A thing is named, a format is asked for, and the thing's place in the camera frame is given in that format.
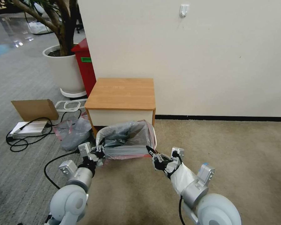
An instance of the red trash can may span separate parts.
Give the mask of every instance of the red trash can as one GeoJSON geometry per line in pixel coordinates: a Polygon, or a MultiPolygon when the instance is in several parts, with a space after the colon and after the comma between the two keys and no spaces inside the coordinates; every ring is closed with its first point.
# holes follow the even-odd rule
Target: red trash can
{"type": "Polygon", "coordinates": [[[76,55],[85,91],[87,96],[89,96],[96,83],[96,77],[86,38],[72,48],[72,52],[74,52],[76,55]]]}

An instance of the soil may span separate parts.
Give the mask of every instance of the soil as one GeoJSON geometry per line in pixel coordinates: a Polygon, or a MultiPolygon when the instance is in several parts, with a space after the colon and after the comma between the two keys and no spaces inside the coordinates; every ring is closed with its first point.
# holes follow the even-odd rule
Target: soil
{"type": "Polygon", "coordinates": [[[52,57],[60,57],[60,50],[55,50],[55,51],[52,51],[48,54],[48,56],[52,56],[52,57]]]}

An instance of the plastic bag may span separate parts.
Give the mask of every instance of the plastic bag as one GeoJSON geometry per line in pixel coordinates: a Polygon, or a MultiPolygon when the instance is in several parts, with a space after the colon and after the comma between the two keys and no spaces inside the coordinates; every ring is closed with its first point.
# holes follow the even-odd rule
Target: plastic bag
{"type": "Polygon", "coordinates": [[[86,115],[75,119],[74,117],[53,127],[57,138],[61,140],[61,147],[66,151],[73,150],[90,136],[91,123],[86,115]]]}
{"type": "Polygon", "coordinates": [[[198,177],[183,163],[171,175],[171,182],[173,188],[175,189],[178,195],[181,195],[181,193],[186,189],[186,187],[196,180],[198,180],[198,177]]]}
{"type": "Polygon", "coordinates": [[[96,146],[103,143],[106,158],[128,159],[149,156],[146,145],[157,146],[153,126],[145,120],[129,121],[102,128],[96,146]]]}

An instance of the white plant pot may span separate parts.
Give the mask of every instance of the white plant pot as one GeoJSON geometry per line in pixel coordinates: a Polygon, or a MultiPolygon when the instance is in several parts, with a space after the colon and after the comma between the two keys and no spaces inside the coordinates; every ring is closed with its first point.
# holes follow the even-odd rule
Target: white plant pot
{"type": "Polygon", "coordinates": [[[49,47],[43,51],[43,55],[47,58],[54,80],[60,87],[61,93],[69,98],[78,98],[86,95],[76,55],[48,56],[50,52],[59,48],[59,45],[49,47]]]}

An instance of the trash bin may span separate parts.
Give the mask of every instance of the trash bin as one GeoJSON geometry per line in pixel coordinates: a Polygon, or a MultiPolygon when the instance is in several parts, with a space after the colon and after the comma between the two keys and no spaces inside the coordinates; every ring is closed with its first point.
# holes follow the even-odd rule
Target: trash bin
{"type": "Polygon", "coordinates": [[[74,52],[76,55],[76,59],[84,83],[85,91],[87,96],[89,96],[96,83],[96,77],[95,77],[93,64],[91,62],[91,55],[88,50],[86,38],[83,39],[74,48],[72,48],[72,52],[74,52]]]}
{"type": "Polygon", "coordinates": [[[145,120],[104,127],[97,133],[96,147],[109,159],[150,157],[146,146],[157,146],[153,126],[145,120]]]}

